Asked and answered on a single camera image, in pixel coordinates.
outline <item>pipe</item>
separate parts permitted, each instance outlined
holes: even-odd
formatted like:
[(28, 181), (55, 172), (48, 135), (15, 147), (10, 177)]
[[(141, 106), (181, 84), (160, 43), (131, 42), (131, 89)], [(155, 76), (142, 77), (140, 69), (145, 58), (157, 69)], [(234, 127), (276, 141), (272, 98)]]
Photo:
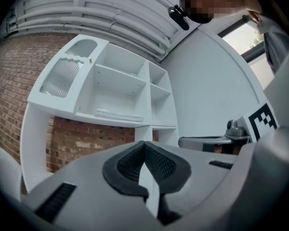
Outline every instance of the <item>pipe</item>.
[(130, 41), (126, 38), (122, 38), (118, 35), (115, 34), (111, 34), (108, 32), (104, 32), (102, 30), (98, 30), (98, 29), (93, 29), (90, 27), (85, 27), (85, 26), (77, 26), (77, 25), (69, 25), (69, 24), (43, 24), (43, 25), (35, 25), (35, 26), (26, 26), (26, 27), (22, 27), (22, 28), (18, 28), (15, 29), (13, 31), (10, 31), (10, 33), (15, 32), (15, 31), (20, 31), (20, 30), (27, 30), (27, 29), (34, 29), (34, 28), (41, 28), (41, 27), (67, 27), (67, 28), (75, 28), (75, 29), (81, 29), (81, 30), (85, 30), (85, 31), (91, 31), (94, 33), (100, 33), (100, 34), (105, 34), (107, 36), (119, 39), (121, 41), (124, 41), (138, 49), (140, 49), (141, 51), (144, 51), (145, 53), (147, 53), (148, 55), (153, 56), (154, 58), (156, 58), (157, 60), (160, 60), (161, 58), (159, 56), (157, 56), (156, 54), (154, 54), (153, 52), (149, 51), (148, 49), (146, 49), (145, 47), (138, 45), (136, 43), (134, 43), (133, 41)]
[(28, 18), (33, 17), (33, 16), (40, 16), (40, 15), (52, 14), (52, 13), (72, 13), (72, 12), (80, 12), (80, 13), (84, 13), (84, 14), (90, 14), (90, 15), (94, 15), (94, 16), (98, 16), (98, 17), (102, 17), (102, 18), (107, 18), (110, 20), (116, 20), (117, 22), (119, 22), (121, 24), (129, 26), (132, 29), (135, 29), (135, 30), (145, 34), (146, 36), (153, 38), (155, 41), (163, 44), (167, 48), (170, 48), (170, 46), (171, 46), (169, 41), (163, 39), (158, 34), (148, 30), (145, 26), (143, 26), (137, 22), (134, 22), (131, 19), (125, 18), (124, 16), (119, 15), (119, 14), (114, 14), (114, 13), (108, 12), (108, 11), (101, 11), (101, 10), (94, 9), (94, 8), (57, 7), (57, 8), (41, 9), (41, 10), (37, 10), (37, 11), (31, 12), (31, 13), (24, 14), (24, 15), (19, 16), (17, 18), (14, 18), (14, 19), (9, 21), (9, 24), (16, 23), (17, 21), (28, 19)]
[[(42, 6), (45, 4), (49, 4), (49, 3), (53, 3), (53, 2), (65, 2), (65, 1), (71, 1), (73, 2), (73, 0), (39, 0), (39, 1), (32, 1), (29, 4), (25, 4), (24, 5), (24, 10), (32, 10), (33, 8), (35, 9), (38, 6)], [(127, 7), (125, 5), (119, 4), (119, 2), (117, 1), (106, 1), (106, 0), (86, 0), (87, 3), (94, 3), (94, 6), (96, 4), (98, 5), (105, 5), (107, 7), (112, 7), (114, 9), (120, 9), (123, 10), (124, 12), (134, 15), (136, 17), (139, 17), (139, 11), (135, 8), (131, 8), (131, 7)], [(163, 22), (156, 22), (148, 17), (146, 17), (145, 15), (141, 15), (141, 18), (144, 21), (150, 21), (150, 24), (156, 28), (160, 33), (164, 34), (166, 37), (168, 38), (172, 38), (173, 34), (178, 30), (176, 27), (174, 27), (173, 25), (171, 25), (170, 23), (163, 23)], [(13, 18), (11, 20), (12, 22), (16, 22), (16, 18)]]
[(161, 55), (165, 54), (164, 49), (161, 49), (160, 47), (158, 47), (154, 43), (150, 42), (149, 40), (143, 38), (142, 36), (140, 36), (136, 33), (133, 33), (127, 29), (124, 29), (124, 28), (116, 26), (116, 25), (111, 25), (110, 23), (107, 23), (107, 22), (103, 22), (103, 21), (99, 21), (99, 20), (95, 20), (95, 19), (90, 19), (90, 18), (82, 18), (82, 17), (76, 17), (76, 16), (46, 17), (46, 18), (40, 18), (40, 19), (36, 19), (36, 20), (23, 22), (19, 25), (12, 26), (10, 28), (10, 30), (13, 31), (13, 30), (25, 27), (25, 26), (32, 26), (35, 24), (57, 22), (57, 21), (60, 21), (60, 22), (79, 22), (79, 23), (87, 23), (87, 24), (91, 24), (91, 25), (96, 25), (96, 26), (100, 26), (103, 28), (106, 27), (109, 30), (123, 33), (123, 34), (127, 35), (128, 37), (131, 37), (137, 41), (142, 42), (143, 44), (145, 44), (146, 46), (148, 46), (149, 48), (153, 49), (154, 51), (158, 52)]

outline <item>window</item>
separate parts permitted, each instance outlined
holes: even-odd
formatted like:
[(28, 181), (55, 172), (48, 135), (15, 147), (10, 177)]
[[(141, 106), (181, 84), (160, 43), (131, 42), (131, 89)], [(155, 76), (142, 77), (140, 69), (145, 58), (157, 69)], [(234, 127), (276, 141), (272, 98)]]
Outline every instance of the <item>window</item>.
[(263, 35), (259, 34), (256, 23), (243, 17), (219, 36), (244, 58), (265, 89), (274, 78), (274, 74), (267, 62)]
[(263, 42), (263, 35), (246, 23), (223, 37), (240, 55)]

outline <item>foliage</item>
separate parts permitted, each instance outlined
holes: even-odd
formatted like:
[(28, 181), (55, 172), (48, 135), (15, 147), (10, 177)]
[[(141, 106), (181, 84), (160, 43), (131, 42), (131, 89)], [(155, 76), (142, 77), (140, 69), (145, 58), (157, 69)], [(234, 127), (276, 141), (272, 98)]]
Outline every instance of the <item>foliage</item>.
[(260, 44), (261, 42), (263, 42), (263, 35), (260, 34), (258, 31), (255, 31), (256, 34), (256, 38), (254, 39), (254, 43), (250, 44), (250, 49), (255, 47), (256, 45)]

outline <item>person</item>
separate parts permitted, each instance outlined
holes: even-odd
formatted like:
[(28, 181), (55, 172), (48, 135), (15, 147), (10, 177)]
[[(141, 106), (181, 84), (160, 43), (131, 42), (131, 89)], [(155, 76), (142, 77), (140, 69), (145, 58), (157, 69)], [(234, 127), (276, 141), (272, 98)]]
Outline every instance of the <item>person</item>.
[(289, 52), (289, 4), (284, 0), (180, 0), (180, 7), (201, 24), (248, 10), (263, 34), (266, 57), (274, 72)]

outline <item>white wall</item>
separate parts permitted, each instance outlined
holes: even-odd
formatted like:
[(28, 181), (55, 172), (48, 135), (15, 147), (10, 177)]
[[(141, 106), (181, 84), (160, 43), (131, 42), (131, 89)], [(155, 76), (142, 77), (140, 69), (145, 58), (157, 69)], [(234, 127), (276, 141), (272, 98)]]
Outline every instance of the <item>white wall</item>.
[(265, 99), (244, 59), (207, 31), (196, 29), (162, 67), (170, 76), (180, 137), (223, 135), (228, 120)]

